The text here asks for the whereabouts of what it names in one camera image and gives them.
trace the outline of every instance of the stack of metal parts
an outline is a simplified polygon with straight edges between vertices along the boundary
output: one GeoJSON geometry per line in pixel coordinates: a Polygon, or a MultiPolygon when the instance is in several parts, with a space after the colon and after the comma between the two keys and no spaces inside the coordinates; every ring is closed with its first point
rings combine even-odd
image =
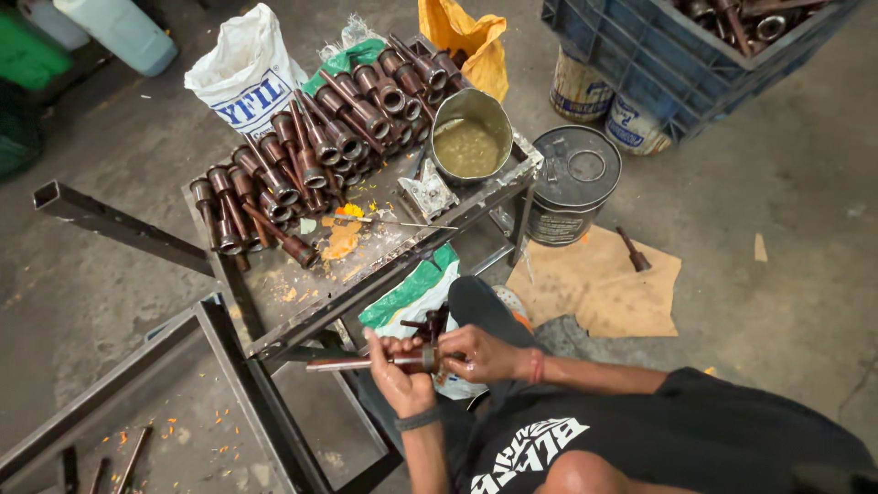
{"type": "Polygon", "coordinates": [[[271,116],[274,132],[246,144],[190,184],[211,250],[235,256],[279,244],[306,269],[318,252],[288,234],[299,218],[343,206],[345,187],[359,183],[389,157],[424,143],[436,108],[463,89],[460,69],[444,50],[418,55],[392,33],[390,46],[350,73],[320,76],[313,97],[295,90],[289,110],[271,116]]]}
{"type": "Polygon", "coordinates": [[[672,0],[744,56],[766,49],[833,0],[672,0]]]}

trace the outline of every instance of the black t-shirt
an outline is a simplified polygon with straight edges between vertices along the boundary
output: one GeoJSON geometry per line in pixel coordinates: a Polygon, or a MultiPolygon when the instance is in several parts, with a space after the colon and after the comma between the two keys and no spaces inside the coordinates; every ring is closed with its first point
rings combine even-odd
{"type": "Polygon", "coordinates": [[[786,398],[682,368],[654,395],[518,395],[484,420],[462,492],[532,493],[563,452],[630,478],[698,492],[787,493],[790,468],[874,468],[851,433],[786,398]]]}

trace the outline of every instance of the wet hand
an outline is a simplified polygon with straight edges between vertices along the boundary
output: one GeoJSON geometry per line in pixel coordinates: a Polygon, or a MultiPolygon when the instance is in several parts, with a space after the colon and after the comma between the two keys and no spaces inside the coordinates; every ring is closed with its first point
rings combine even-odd
{"type": "Polygon", "coordinates": [[[386,358],[387,353],[409,352],[423,345],[423,341],[420,338],[379,338],[370,328],[366,328],[364,334],[369,341],[372,378],[397,416],[408,418],[433,408],[433,378],[423,373],[406,375],[386,358]]]}
{"type": "Polygon", "coordinates": [[[446,355],[443,367],[469,382],[526,381],[532,373],[529,349],[516,348],[474,324],[440,335],[439,352],[446,355]],[[456,358],[461,354],[465,360],[456,358]]]}

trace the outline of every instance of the table leg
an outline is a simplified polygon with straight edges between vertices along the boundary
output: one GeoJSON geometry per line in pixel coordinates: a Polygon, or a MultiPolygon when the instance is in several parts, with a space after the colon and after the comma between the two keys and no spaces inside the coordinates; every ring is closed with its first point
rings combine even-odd
{"type": "Polygon", "coordinates": [[[528,230],[528,217],[530,216],[530,208],[534,204],[534,189],[536,182],[528,185],[528,189],[524,194],[524,206],[515,215],[515,228],[512,230],[512,236],[515,239],[515,249],[509,256],[509,265],[515,267],[515,263],[522,256],[524,249],[524,234],[528,230]]]}

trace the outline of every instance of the metal can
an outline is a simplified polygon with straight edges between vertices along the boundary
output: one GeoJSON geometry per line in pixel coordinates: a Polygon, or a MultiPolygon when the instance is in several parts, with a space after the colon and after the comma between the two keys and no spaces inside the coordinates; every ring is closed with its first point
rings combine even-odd
{"type": "Polygon", "coordinates": [[[661,131],[659,121],[638,111],[621,94],[613,99],[604,131],[619,149],[632,155],[654,155],[671,145],[671,139],[661,131]]]}
{"type": "Polygon", "coordinates": [[[619,149],[598,130],[553,128],[534,141],[545,157],[536,181],[528,235],[541,245],[574,243],[591,228],[622,173],[619,149]]]}
{"type": "Polygon", "coordinates": [[[549,100],[559,115],[575,122],[599,119],[609,109],[613,95],[613,90],[594,69],[558,46],[558,63],[549,100]]]}

